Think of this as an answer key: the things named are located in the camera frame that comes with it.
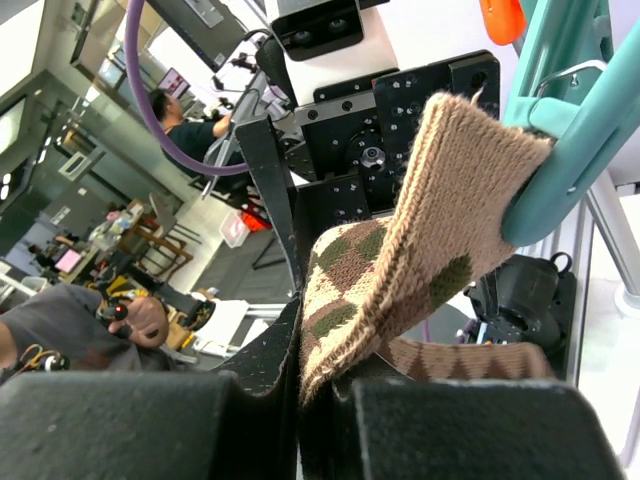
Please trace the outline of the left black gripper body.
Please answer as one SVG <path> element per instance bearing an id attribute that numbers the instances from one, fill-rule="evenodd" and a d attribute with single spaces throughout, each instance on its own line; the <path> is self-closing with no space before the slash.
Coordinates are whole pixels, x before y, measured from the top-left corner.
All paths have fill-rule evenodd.
<path id="1" fill-rule="evenodd" d="M 408 166 L 426 100 L 438 91 L 471 97 L 500 113 L 500 63 L 480 50 L 426 66 L 391 69 L 322 87 L 295 111 L 315 178 L 299 188 L 297 245 L 324 231 L 390 213 Z"/>

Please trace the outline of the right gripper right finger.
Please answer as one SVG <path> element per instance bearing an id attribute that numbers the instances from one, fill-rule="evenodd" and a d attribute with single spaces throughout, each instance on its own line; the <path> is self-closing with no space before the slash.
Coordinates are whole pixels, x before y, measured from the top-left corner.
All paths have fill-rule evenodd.
<path id="1" fill-rule="evenodd" d="M 622 479 L 590 404 L 557 381 L 415 382 L 377 355 L 299 420 L 307 479 Z"/>

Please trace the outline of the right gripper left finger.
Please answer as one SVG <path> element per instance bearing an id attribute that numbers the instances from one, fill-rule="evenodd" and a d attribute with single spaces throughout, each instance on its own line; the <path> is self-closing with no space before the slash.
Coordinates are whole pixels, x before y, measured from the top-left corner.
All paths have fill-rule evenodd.
<path id="1" fill-rule="evenodd" d="M 206 373 L 30 373 L 1 390 L 5 479 L 292 479 L 297 313 Z"/>

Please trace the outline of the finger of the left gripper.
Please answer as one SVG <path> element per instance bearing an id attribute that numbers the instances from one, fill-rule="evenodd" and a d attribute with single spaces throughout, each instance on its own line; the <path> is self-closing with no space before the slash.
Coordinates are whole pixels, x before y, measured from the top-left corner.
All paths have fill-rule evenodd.
<path id="1" fill-rule="evenodd" d="M 262 116 L 240 124 L 235 136 L 283 250 L 293 291 L 298 292 L 302 272 L 293 219 L 295 187 L 275 128 L 268 116 Z"/>

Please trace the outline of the beige argyle sock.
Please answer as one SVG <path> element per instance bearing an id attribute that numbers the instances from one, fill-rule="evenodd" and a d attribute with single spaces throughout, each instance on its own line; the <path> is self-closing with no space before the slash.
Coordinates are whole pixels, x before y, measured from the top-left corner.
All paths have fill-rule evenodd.
<path id="1" fill-rule="evenodd" d="M 301 307 L 299 403 L 372 354 L 417 381 L 551 376 L 529 343 L 444 345 L 405 333 L 514 253 L 505 210 L 551 151 L 475 99 L 439 92 L 420 126 L 393 214 L 343 224 L 315 242 Z"/>

